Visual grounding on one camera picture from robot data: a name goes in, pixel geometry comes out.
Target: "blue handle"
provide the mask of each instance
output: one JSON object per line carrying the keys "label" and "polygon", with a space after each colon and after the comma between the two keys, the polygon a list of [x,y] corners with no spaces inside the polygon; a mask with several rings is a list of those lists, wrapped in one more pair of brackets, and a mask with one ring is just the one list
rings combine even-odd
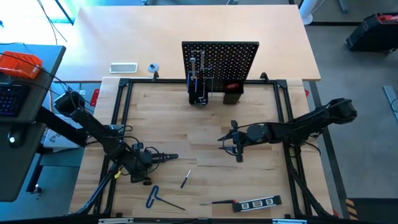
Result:
{"label": "blue handle", "polygon": [[147,200],[147,203],[146,203],[146,207],[147,207],[147,208],[151,208],[151,206],[154,204],[155,199],[153,199],[152,196],[154,196],[154,198],[158,199],[158,198],[157,198],[157,193],[158,193],[158,192],[159,192],[159,186],[158,186],[158,185],[155,185],[155,186],[152,188],[152,191],[151,191],[150,194],[149,194],[149,197],[148,197],[148,200]]}

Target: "wooden work surface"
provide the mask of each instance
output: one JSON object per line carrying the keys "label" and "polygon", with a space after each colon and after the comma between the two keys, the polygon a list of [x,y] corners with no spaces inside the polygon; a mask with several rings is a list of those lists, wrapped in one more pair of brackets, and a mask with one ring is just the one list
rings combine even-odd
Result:
{"label": "wooden work surface", "polygon": [[[118,83],[118,78],[103,79],[94,113],[103,124],[111,122]],[[302,81],[289,80],[288,84],[294,116],[308,113]],[[125,97],[121,100],[118,123],[121,122]],[[215,94],[207,106],[198,108],[189,105],[185,85],[134,84],[127,120],[127,124],[134,129],[126,135],[133,135],[144,142],[145,146],[154,146],[160,152],[179,155],[178,159],[161,164],[150,177],[153,184],[160,187],[162,199],[175,203],[186,211],[160,201],[155,201],[152,208],[146,208],[146,200],[153,185],[132,184],[129,176],[120,176],[114,195],[113,214],[123,212],[124,217],[157,218],[283,218],[286,213],[293,214],[282,145],[245,147],[244,162],[237,163],[235,157],[218,149],[221,143],[217,141],[228,132],[232,119],[240,125],[278,121],[272,86],[245,85],[245,93],[237,105],[223,105],[222,96]],[[103,156],[99,144],[86,148],[71,212],[77,211],[96,188]],[[309,189],[324,208],[331,212],[318,151],[303,146],[302,159]],[[191,174],[181,189],[180,185],[189,170],[192,170]],[[199,205],[215,200],[244,201],[273,195],[281,196],[282,205],[251,212],[233,213],[230,204]],[[302,202],[299,190],[298,197]]]}
{"label": "wooden work surface", "polygon": [[137,62],[124,76],[157,63],[161,78],[185,78],[182,41],[256,41],[249,79],[320,80],[296,5],[81,7],[57,77],[100,82],[111,63]]}

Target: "screwdriver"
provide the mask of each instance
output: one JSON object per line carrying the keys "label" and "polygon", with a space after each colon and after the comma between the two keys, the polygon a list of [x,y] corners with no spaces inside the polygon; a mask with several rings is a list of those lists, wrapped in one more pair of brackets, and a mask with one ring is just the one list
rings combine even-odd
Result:
{"label": "screwdriver", "polygon": [[214,203],[235,203],[236,200],[223,200],[223,201],[216,201],[216,202],[208,202],[208,203],[201,203],[200,205],[210,205]]}

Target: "black pegboard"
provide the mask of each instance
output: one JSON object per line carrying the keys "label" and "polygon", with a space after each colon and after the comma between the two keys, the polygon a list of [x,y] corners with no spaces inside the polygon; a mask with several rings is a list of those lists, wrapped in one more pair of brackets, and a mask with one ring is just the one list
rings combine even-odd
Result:
{"label": "black pegboard", "polygon": [[[206,79],[208,91],[225,92],[226,83],[241,83],[248,77],[259,42],[182,42],[185,78],[192,74],[190,59],[194,57],[198,81],[213,77],[213,83]],[[205,68],[200,71],[201,53],[205,53]]]}

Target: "keyboard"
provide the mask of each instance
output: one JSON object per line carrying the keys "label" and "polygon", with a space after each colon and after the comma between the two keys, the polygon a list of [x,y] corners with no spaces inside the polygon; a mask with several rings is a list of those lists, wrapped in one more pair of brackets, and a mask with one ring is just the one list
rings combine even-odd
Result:
{"label": "keyboard", "polygon": [[0,83],[0,116],[17,117],[29,90],[27,85]]}

